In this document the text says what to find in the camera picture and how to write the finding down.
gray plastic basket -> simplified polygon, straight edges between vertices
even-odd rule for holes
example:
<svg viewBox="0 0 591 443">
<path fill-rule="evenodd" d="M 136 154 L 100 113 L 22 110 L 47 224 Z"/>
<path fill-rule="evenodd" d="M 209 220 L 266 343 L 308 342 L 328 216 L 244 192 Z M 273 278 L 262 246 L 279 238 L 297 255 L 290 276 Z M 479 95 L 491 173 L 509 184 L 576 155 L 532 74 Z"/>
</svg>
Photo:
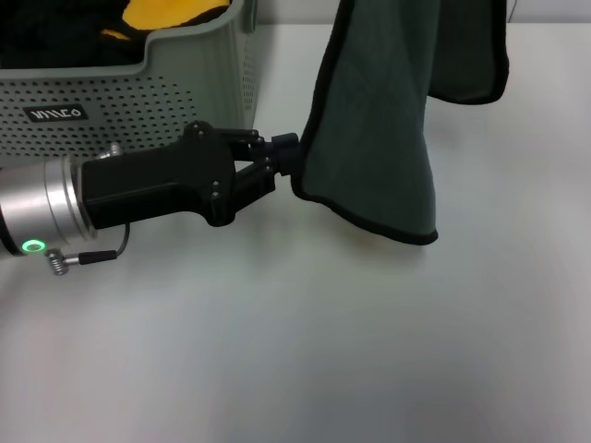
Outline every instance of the gray plastic basket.
<svg viewBox="0 0 591 443">
<path fill-rule="evenodd" d="M 251 128 L 256 22 L 257 0 L 233 0 L 209 23 L 153 32 L 139 65 L 0 69 L 0 165 L 92 157 L 112 141 L 124 150 L 164 146 L 197 119 Z M 39 114 L 52 105 L 60 114 Z M 69 119 L 80 118 L 80 106 L 88 119 Z"/>
</svg>

white table surface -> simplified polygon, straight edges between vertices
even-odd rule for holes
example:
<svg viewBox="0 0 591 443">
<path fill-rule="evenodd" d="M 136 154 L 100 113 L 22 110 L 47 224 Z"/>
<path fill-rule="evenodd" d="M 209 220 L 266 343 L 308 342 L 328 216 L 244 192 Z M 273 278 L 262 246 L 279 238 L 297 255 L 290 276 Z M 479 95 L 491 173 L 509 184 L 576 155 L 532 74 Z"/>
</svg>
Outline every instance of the white table surface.
<svg viewBox="0 0 591 443">
<path fill-rule="evenodd" d="M 263 30 L 265 136 L 301 133 L 330 30 Z M 280 180 L 228 228 L 137 223 L 65 278 L 0 264 L 0 441 L 588 442 L 591 25 L 509 49 L 501 102 L 428 104 L 435 245 Z"/>
</svg>

